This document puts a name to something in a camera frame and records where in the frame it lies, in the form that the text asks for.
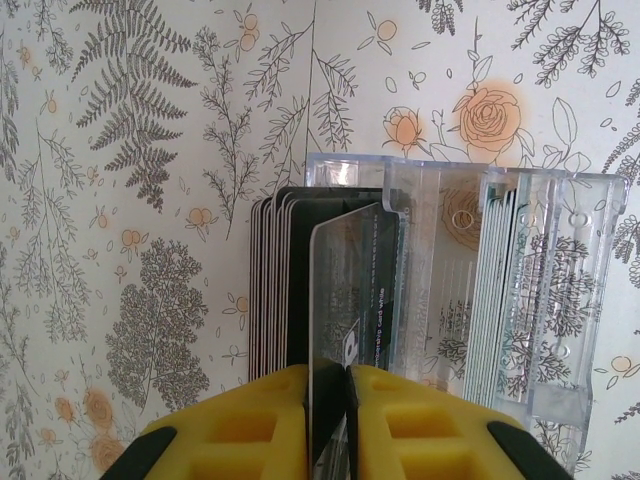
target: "leaf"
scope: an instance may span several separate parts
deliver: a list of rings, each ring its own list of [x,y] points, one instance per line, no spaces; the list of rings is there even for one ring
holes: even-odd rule
[[[373,28],[374,30],[377,30],[378,27],[376,26],[376,19],[373,18],[373,14],[371,12],[367,12],[367,16],[369,17],[369,23],[371,24],[371,28]]]
[[[371,45],[371,42],[373,42],[375,37],[369,37],[366,38],[360,45],[358,45],[358,50],[362,50],[363,48],[368,47],[369,45]]]
[[[577,152],[567,158],[564,168],[571,173],[583,173],[591,168],[591,160],[582,152]]]
[[[562,160],[562,152],[552,152],[544,157],[542,162],[542,168],[557,168],[558,164]]]
[[[458,100],[458,103],[456,103],[456,106],[453,107],[453,113],[466,107],[467,104],[471,101],[471,98],[472,97],[470,95],[465,95],[460,100]]]
[[[473,69],[473,80],[476,83],[482,82],[487,75],[489,75],[489,70],[491,69],[491,64],[493,63],[493,55],[489,55],[488,57],[480,60],[476,67]]]
[[[532,157],[535,156],[536,147],[533,136],[524,128],[519,128],[516,131],[516,136],[518,137],[518,140],[520,140],[522,147],[527,151],[527,153],[529,153],[529,155],[531,155]]]
[[[469,155],[459,148],[449,147],[441,143],[432,143],[430,146],[431,155],[437,162],[460,162],[470,163]]]
[[[416,45],[414,45],[413,47],[411,47],[411,50],[420,50],[421,48],[426,47],[427,45],[430,45],[431,42],[420,42]]]
[[[565,145],[570,146],[575,142],[578,134],[578,122],[571,105],[560,97],[553,102],[553,128]]]
[[[607,90],[607,93],[606,93],[607,98],[615,97],[618,94],[618,92],[620,91],[620,86],[621,85],[622,85],[622,82],[620,80],[618,80],[616,83],[611,85],[609,87],[609,89]]]
[[[391,51],[391,47],[390,47],[387,43],[385,43],[385,42],[383,42],[383,41],[378,40],[378,46],[379,46],[382,50],[384,50],[385,52],[387,52],[387,54],[388,54],[388,55],[393,55],[393,52]]]
[[[623,375],[623,377],[624,378],[631,378],[636,373],[638,373],[638,371],[640,371],[640,363],[638,365],[635,365],[635,366],[631,367],[629,370],[627,370],[627,372]]]
[[[616,383],[618,383],[618,378],[619,378],[618,375],[615,375],[609,379],[609,382],[607,383],[607,390],[609,390],[610,388],[613,388],[616,385]]]

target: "fern illustration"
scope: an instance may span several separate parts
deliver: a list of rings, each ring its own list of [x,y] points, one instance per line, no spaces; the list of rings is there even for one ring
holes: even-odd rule
[[[7,12],[7,17],[9,18],[15,18],[16,12],[20,8],[18,0],[2,0],[0,5],[4,7],[5,12]]]
[[[274,125],[265,137],[265,143],[260,147],[264,151],[263,160],[270,160],[275,163],[275,180],[271,180],[261,189],[264,195],[269,194],[270,189],[277,189],[285,185],[295,183],[292,178],[293,173],[300,175],[304,167],[304,159],[293,158],[292,145],[297,134],[300,132],[300,125],[309,125],[310,117],[314,118],[318,125],[314,131],[307,127],[306,134],[315,143],[318,150],[322,151],[318,139],[324,141],[324,147],[332,151],[347,151],[351,144],[350,135],[353,133],[350,127],[348,97],[354,97],[358,85],[355,83],[356,76],[353,73],[355,67],[350,65],[351,60],[335,55],[329,60],[324,60],[315,49],[314,30],[315,18],[304,29],[294,32],[286,23],[282,24],[284,37],[278,38],[271,35],[273,44],[263,48],[264,54],[260,57],[260,68],[252,70],[249,74],[253,79],[245,82],[249,87],[247,96],[249,99],[258,99],[259,108],[269,111],[275,100],[282,97],[282,86],[280,76],[289,70],[289,65],[295,60],[295,46],[297,42],[306,35],[311,35],[311,61],[312,69],[319,69],[321,75],[312,78],[319,78],[324,88],[323,93],[316,98],[301,98],[300,101],[293,99],[293,108],[280,106],[281,114],[279,118],[270,120]],[[280,160],[276,159],[276,153],[280,152],[280,147],[284,152]]]
[[[178,154],[154,144],[182,133],[165,128],[159,120],[187,115],[166,98],[162,86],[196,85],[172,67],[161,51],[185,53],[191,41],[167,25],[155,0],[81,0],[70,10],[77,11],[90,11],[103,19],[95,33],[89,33],[73,80],[92,62],[106,59],[101,80],[94,82],[89,107],[77,125],[87,127],[110,113],[91,149],[118,143],[120,151],[105,169],[133,169],[126,186],[137,186],[138,198],[161,212],[161,185],[169,179],[166,167]]]
[[[13,480],[24,480],[27,473],[23,461],[35,453],[33,437],[29,427],[33,425],[33,405],[29,391],[24,385],[15,382],[15,399],[9,400],[4,411],[7,415],[5,431],[9,437],[6,458],[9,462],[9,477]]]
[[[537,85],[551,87],[551,84],[560,78],[560,72],[580,55],[581,50],[582,66],[577,71],[591,78],[597,75],[598,68],[605,67],[605,58],[611,53],[629,54],[630,42],[624,38],[629,34],[629,30],[615,20],[615,12],[602,11],[603,1],[593,2],[582,23],[560,26],[555,32],[547,35],[546,43],[542,43],[539,51],[534,54],[533,63],[541,67]],[[518,14],[515,24],[524,25],[523,31],[512,45],[513,50],[523,48],[533,40],[536,31],[542,31],[544,22],[553,14],[555,3],[554,0],[511,0],[509,2],[507,9]],[[576,3],[576,0],[564,0],[560,4],[559,13],[572,13]],[[589,33],[587,27],[594,17],[597,20],[597,28],[593,33]]]
[[[201,96],[203,104],[215,112],[222,128],[215,122],[207,126],[204,139],[215,142],[222,157],[226,175],[218,170],[205,170],[203,176],[209,179],[209,186],[216,190],[220,200],[220,210],[227,220],[227,239],[231,233],[233,217],[238,199],[249,201],[255,193],[250,187],[258,182],[258,157],[242,150],[241,140],[251,127],[251,109],[246,108],[235,118],[230,111],[232,92],[231,62],[225,56],[216,62],[215,53],[220,48],[217,35],[203,27],[196,34],[193,51],[200,60],[205,71],[213,71],[213,90],[204,87]]]
[[[0,345],[4,348],[9,360],[15,360],[18,363],[31,390],[38,395],[27,375],[26,354],[29,336],[18,337],[16,334],[16,320],[20,316],[20,310],[15,305],[9,304],[11,284],[3,273],[6,268],[6,262],[7,249],[0,242]]]
[[[0,33],[0,167],[7,180],[15,182],[18,129],[13,115],[18,110],[18,73],[12,61],[5,59],[4,30]]]
[[[64,38],[64,31],[60,27],[55,27],[53,21],[56,16],[51,11],[56,0],[38,0],[35,4],[36,19],[36,31],[38,34],[38,41],[49,38],[50,44],[45,50],[47,58],[49,59],[49,65],[56,71],[58,75],[62,75],[66,72],[73,59],[73,48],[69,46],[69,43]]]
[[[640,220],[635,215],[618,225],[612,246],[614,257],[629,265],[631,284],[640,288]]]
[[[37,122],[36,130],[38,156],[34,161],[26,160],[19,171],[22,220],[33,235],[20,252],[18,289],[51,299],[45,323],[52,342],[85,340],[84,306],[89,304],[89,289],[83,270],[70,252],[77,228],[64,203],[65,196],[73,198],[83,188],[84,175],[79,173],[81,167],[75,163],[71,149],[64,145],[65,139],[56,139],[57,130],[49,138],[42,136]],[[58,179],[46,173],[44,148],[49,151]],[[56,183],[65,195],[57,193],[53,186]]]
[[[455,8],[452,3],[445,0],[416,0],[418,8],[427,13],[431,13],[431,26],[433,31],[442,35],[446,30],[453,36],[456,34]],[[454,0],[453,3],[460,13],[464,10],[463,0]]]
[[[120,393],[144,410],[151,389],[167,408],[196,402],[209,379],[189,345],[204,326],[207,306],[189,282],[202,270],[186,246],[159,239],[141,254],[142,286],[130,284],[121,296],[121,320],[107,334],[109,378]]]

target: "stack of cards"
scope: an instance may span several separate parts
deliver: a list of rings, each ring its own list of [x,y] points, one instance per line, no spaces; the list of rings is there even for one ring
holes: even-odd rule
[[[480,405],[492,405],[496,393],[516,213],[513,190],[489,198],[483,215],[464,384],[464,398]]]
[[[368,205],[380,206],[381,201],[381,189],[286,187],[253,206],[250,380],[309,360],[309,266],[313,229]],[[395,268],[395,251],[389,258]]]

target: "clear plastic card holder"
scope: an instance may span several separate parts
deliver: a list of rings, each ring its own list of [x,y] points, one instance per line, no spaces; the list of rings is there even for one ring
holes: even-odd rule
[[[573,472],[589,427],[604,284],[628,183],[614,175],[518,169],[498,182],[516,189],[518,208],[488,406],[528,426]]]
[[[384,166],[394,157],[348,153],[310,153],[305,185],[309,187],[382,188]]]
[[[306,180],[383,187],[399,216],[390,370],[513,416],[573,473],[628,181],[349,154]]]
[[[469,335],[486,165],[387,163],[385,209],[400,216],[391,371],[459,393]]]

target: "flower drawing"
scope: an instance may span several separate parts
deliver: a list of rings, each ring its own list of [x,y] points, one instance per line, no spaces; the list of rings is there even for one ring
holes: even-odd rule
[[[122,452],[124,446],[109,435],[98,435],[91,442],[91,459],[100,472],[106,472]]]
[[[481,88],[463,96],[453,111],[460,112],[460,136],[475,162],[495,162],[520,128],[518,100],[501,90]]]
[[[58,416],[67,423],[71,423],[75,420],[75,412],[71,402],[64,397],[56,398],[55,402],[56,412]]]
[[[420,136],[422,127],[417,111],[414,112],[407,107],[393,107],[385,115],[383,125],[389,136],[389,140],[382,144],[383,147],[389,143],[395,144],[402,148],[405,157],[413,147],[424,150],[419,143],[424,139]]]
[[[109,430],[113,424],[113,411],[107,396],[100,390],[90,388],[84,397],[84,407],[91,423],[101,430]]]

